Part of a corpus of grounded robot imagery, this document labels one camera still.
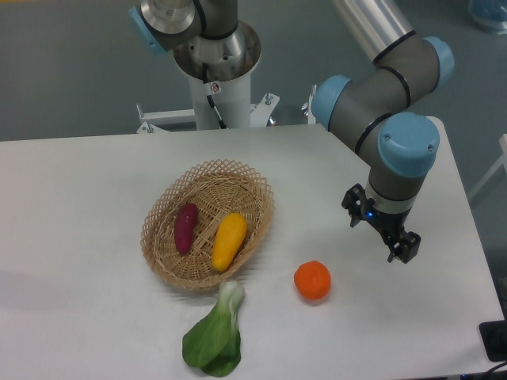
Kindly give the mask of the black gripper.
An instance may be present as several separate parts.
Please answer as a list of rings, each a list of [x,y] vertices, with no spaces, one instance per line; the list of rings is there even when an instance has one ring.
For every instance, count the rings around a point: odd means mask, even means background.
[[[360,184],[352,186],[344,195],[341,206],[347,210],[350,217],[350,226],[355,227],[359,222],[368,222],[387,242],[390,250],[387,261],[400,260],[408,264],[416,257],[421,237],[410,231],[405,231],[405,221],[410,209],[404,212],[383,212]]]

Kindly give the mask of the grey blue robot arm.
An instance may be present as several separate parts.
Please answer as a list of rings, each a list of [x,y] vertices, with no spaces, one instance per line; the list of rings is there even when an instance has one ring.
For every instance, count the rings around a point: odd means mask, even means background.
[[[370,224],[390,259],[406,263],[421,239],[406,231],[405,220],[440,144],[435,123],[409,108],[452,76],[454,57],[444,41],[418,36],[392,1],[337,1],[335,7],[375,70],[358,82],[328,78],[310,110],[370,168],[366,185],[353,186],[342,200],[352,224]],[[238,19],[237,2],[141,1],[129,17],[153,54],[173,53],[189,79],[199,129],[253,125],[250,74],[261,43]]]

